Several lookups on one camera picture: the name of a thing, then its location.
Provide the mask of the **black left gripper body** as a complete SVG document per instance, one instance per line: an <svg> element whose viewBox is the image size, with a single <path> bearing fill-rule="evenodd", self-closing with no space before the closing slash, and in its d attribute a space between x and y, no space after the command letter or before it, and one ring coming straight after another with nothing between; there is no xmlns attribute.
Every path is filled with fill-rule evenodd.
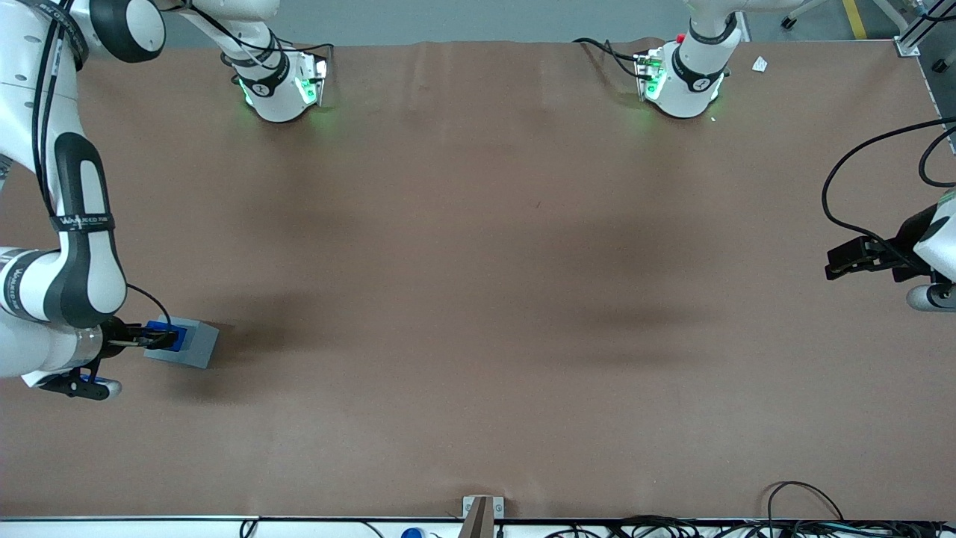
<svg viewBox="0 0 956 538"><path fill-rule="evenodd" d="M914 248L919 239L928 231L936 208L935 205L929 205L917 214L912 215L912 217L905 219L899 226L895 235L895 246L901 254L905 255L908 265L901 265L895 269L895 282L901 283L918 276L932 275L930 265L915 254Z"/></svg>

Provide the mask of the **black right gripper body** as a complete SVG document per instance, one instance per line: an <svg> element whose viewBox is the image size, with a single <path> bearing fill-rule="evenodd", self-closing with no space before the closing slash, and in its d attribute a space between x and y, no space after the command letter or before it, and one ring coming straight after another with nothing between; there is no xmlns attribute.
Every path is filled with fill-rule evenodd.
<svg viewBox="0 0 956 538"><path fill-rule="evenodd" d="M103 358L112 358L132 347L132 335L119 317L109 317L103 323Z"/></svg>

